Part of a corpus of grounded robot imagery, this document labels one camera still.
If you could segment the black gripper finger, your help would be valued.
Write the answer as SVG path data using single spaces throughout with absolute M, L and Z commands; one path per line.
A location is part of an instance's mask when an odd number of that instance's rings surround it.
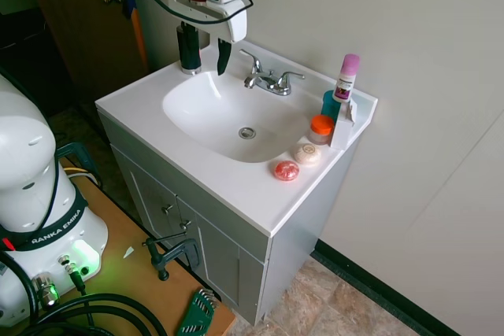
M 198 53 L 198 30 L 188 24 L 182 23 L 183 54 L 185 57 L 195 57 Z
M 232 44 L 223 39 L 217 40 L 218 59 L 217 59 L 217 74 L 222 76 L 228 66 L 228 62 L 232 53 Z

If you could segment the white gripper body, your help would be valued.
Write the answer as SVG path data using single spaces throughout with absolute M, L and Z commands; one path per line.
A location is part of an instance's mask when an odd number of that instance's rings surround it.
M 206 0 L 195 2 L 192 0 L 168 0 L 170 9 L 180 14 L 177 19 L 202 30 L 213 37 L 229 43 L 236 43 L 246 37 L 247 14 L 246 10 L 234 17 L 217 24 L 209 24 L 210 21 L 223 20 L 230 17 L 245 7 L 243 0 L 234 0 L 227 4 L 219 4 Z

